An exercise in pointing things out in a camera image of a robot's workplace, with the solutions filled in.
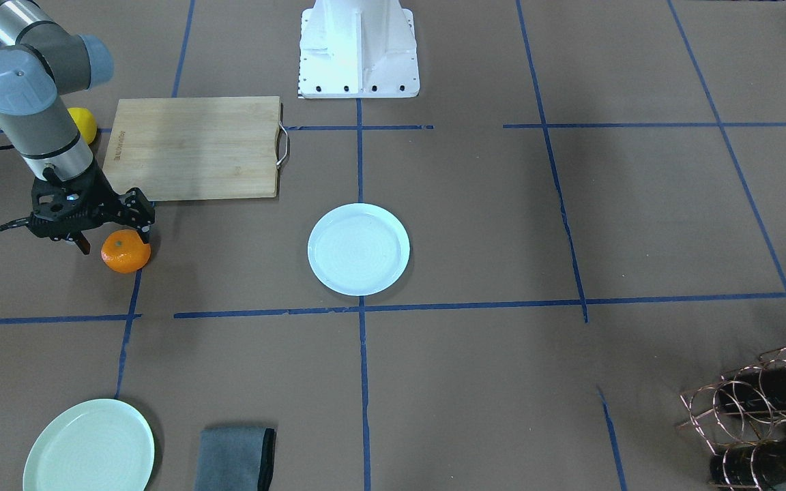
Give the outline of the orange mandarin fruit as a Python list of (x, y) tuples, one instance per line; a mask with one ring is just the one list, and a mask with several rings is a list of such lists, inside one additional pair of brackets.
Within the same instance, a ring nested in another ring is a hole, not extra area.
[(103, 263), (118, 273), (133, 273), (151, 258), (151, 245), (132, 229), (116, 230), (106, 237), (100, 249)]

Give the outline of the pale green plate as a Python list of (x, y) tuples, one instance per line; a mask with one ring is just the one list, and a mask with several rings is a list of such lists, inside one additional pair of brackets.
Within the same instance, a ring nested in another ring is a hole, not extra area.
[(116, 399), (93, 399), (63, 411), (38, 435), (22, 488), (143, 490), (155, 457), (155, 438), (140, 411)]

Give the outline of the light blue plate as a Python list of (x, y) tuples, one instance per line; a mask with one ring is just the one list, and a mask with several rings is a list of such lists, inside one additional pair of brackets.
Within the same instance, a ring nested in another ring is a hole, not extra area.
[(319, 218), (308, 238), (315, 277), (341, 295), (362, 297), (391, 287), (411, 258), (411, 237), (387, 209), (346, 204)]

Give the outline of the wooden cutting board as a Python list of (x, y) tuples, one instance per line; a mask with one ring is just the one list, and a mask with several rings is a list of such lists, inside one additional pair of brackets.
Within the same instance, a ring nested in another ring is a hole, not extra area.
[(102, 168), (153, 202), (275, 198), (281, 114), (278, 96), (122, 99)]

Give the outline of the yellow lemon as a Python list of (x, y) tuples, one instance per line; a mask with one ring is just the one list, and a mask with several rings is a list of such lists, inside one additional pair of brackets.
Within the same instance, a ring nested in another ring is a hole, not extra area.
[(72, 106), (68, 108), (68, 112), (78, 128), (81, 138), (88, 146), (92, 146), (100, 133), (96, 116), (89, 108), (75, 108), (75, 106)]

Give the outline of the grey folded cloth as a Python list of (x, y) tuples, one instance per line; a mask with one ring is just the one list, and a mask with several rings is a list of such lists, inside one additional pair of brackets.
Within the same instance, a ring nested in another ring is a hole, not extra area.
[(200, 433), (194, 490), (268, 490), (277, 432), (271, 427), (218, 426)]

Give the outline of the dark wine bottle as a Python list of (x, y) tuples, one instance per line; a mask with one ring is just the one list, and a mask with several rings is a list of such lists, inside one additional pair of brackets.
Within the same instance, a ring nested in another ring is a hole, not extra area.
[(786, 364), (734, 372), (715, 391), (714, 406), (737, 417), (745, 413), (786, 416)]
[(709, 462), (718, 485), (773, 489), (786, 484), (786, 439), (727, 448)]

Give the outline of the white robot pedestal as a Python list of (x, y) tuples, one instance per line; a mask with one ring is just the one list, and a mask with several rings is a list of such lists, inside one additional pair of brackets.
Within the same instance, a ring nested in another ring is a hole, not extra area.
[(414, 16), (399, 1), (316, 1), (300, 16), (299, 48), (299, 98), (420, 93)]

